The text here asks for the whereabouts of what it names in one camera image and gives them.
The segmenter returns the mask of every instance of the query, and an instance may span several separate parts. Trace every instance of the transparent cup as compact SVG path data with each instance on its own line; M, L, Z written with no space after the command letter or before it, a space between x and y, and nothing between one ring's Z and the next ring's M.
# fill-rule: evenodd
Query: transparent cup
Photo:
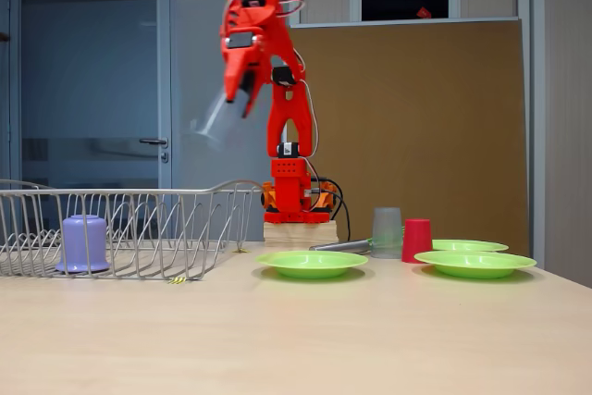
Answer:
M401 259L402 245L400 208L375 208L370 255L374 258Z
M208 140L211 148L222 150L228 144L228 138L240 126L242 114L249 102L249 94L238 89L233 102L227 102L224 88L220 90L210 104L205 119L193 120L191 129Z

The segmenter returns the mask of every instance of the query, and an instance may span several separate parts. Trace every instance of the small yellow object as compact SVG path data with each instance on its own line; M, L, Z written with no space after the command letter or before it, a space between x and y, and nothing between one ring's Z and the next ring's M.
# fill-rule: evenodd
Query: small yellow object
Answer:
M182 284L183 282L185 282L187 280L187 278L185 277L174 277L171 278L168 283L169 284Z

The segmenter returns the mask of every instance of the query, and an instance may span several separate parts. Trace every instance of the green plate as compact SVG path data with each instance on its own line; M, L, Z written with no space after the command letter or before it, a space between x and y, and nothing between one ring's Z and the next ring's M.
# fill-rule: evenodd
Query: green plate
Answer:
M456 250L460 252L501 252L508 250L507 245L496 242L465 240L433 240L434 250Z
M447 275L461 278L504 278L517 268L532 267L534 259L515 254L494 252L432 252L418 253L415 259L433 264Z
M257 256L256 260L287 277L309 279L338 277L348 268L368 262L368 258L359 254L310 250L266 253Z

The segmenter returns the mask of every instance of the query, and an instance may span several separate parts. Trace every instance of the dish rack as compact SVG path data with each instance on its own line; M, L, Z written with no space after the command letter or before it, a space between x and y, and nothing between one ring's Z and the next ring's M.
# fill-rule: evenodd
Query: dish rack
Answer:
M200 280L222 253L242 251L260 191L248 180L207 190L60 190L0 180L0 277ZM68 272L63 221L74 215L85 233L86 216L105 220L108 269L92 270L86 237L77 248L88 268Z

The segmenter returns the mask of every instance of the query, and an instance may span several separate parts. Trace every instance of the door handle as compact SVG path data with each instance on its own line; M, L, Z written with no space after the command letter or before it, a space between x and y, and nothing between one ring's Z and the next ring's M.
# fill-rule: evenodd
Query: door handle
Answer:
M168 139L140 139L140 143L147 143L148 145L160 145L163 148L168 147Z

